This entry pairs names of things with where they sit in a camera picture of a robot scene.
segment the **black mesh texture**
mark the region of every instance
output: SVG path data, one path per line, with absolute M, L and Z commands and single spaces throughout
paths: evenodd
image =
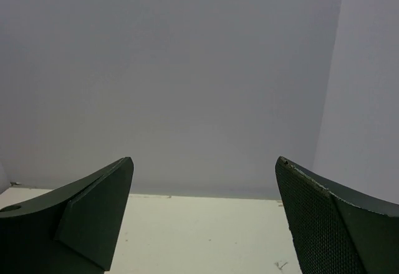
M 366 274 L 331 195 L 295 170 L 276 176 L 303 274 Z

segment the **table surface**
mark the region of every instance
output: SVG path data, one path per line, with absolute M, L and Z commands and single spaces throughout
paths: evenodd
M 9 188 L 0 208 L 48 192 Z M 282 203 L 129 195 L 110 274 L 298 274 Z

